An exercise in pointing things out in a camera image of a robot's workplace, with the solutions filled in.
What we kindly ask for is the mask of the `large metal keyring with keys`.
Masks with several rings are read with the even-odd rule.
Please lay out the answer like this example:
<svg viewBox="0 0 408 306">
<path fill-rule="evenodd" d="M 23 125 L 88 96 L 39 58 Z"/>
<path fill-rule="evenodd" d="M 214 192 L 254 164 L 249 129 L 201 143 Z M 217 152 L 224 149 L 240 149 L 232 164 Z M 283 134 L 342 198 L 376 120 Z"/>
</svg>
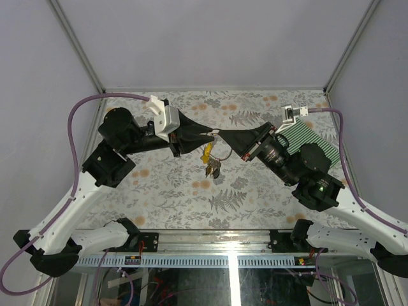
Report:
<svg viewBox="0 0 408 306">
<path fill-rule="evenodd" d="M 217 143 L 217 139 L 219 138 L 219 130 L 212 131 L 210 133 L 207 133 L 206 135 L 214 137 L 214 141 L 212 141 L 212 145 L 213 145 L 213 149 L 214 149 L 214 147 L 215 147 L 215 145 Z M 230 149 L 229 153 L 228 153 L 228 155 L 226 157 L 220 158 L 220 157 L 215 157 L 212 154 L 212 151 L 211 151 L 211 157 L 209 159 L 209 162 L 207 164 L 204 164 L 206 166 L 206 168 L 205 168 L 205 178 L 206 179 L 212 178 L 214 180 L 218 179 L 219 175 L 221 174 L 221 166 L 222 166 L 221 163 L 223 161 L 226 161 L 227 159 L 229 159 L 231 157 L 232 153 L 233 153 L 233 149 Z"/>
</svg>

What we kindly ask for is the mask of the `key with yellow tag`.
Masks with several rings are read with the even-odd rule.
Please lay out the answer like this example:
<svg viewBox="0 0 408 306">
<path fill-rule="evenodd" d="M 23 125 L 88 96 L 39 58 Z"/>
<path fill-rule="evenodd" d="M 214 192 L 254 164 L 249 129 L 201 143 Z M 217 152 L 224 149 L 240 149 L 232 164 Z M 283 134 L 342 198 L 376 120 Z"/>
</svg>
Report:
<svg viewBox="0 0 408 306">
<path fill-rule="evenodd" d="M 209 162 L 212 149 L 213 149 L 212 142 L 208 143 L 203 149 L 203 153 L 201 155 L 201 161 L 203 162 L 203 164 L 207 164 Z"/>
</svg>

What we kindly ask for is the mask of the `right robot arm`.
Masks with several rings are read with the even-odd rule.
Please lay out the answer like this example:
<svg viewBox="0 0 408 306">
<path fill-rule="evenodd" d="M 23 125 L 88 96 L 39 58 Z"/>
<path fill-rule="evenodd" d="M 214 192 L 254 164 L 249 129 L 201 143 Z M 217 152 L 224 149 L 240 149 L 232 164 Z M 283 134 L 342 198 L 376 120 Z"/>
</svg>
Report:
<svg viewBox="0 0 408 306">
<path fill-rule="evenodd" d="M 304 207 L 353 226 L 331 229 L 300 219 L 290 234 L 292 248 L 348 252 L 373 261 L 392 275 L 407 277 L 407 234 L 390 226 L 399 221 L 384 212 L 376 219 L 373 206 L 361 207 L 351 190 L 329 175 L 332 162 L 318 144 L 306 143 L 290 154 L 289 140 L 269 122 L 255 129 L 222 130 L 219 135 L 245 162 L 258 158 L 286 186 L 295 187 L 291 194 Z"/>
</svg>

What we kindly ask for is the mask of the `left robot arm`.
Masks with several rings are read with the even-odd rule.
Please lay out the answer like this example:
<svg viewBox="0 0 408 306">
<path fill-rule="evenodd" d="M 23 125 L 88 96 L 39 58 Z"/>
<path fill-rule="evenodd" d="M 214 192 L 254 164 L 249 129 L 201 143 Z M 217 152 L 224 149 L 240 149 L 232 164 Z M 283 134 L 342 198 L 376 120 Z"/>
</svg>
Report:
<svg viewBox="0 0 408 306">
<path fill-rule="evenodd" d="M 98 129 L 103 139 L 75 174 L 73 190 L 39 225 L 15 233 L 15 243 L 30 254 L 37 271 L 60 277 L 90 254 L 137 249 L 140 230 L 127 217 L 86 234 L 77 232 L 77 226 L 133 171 L 132 154 L 169 148 L 179 157 L 213 141 L 212 128 L 187 118 L 167 100 L 151 96 L 147 105 L 154 119 L 146 126 L 139 126 L 126 108 L 109 111 Z"/>
</svg>

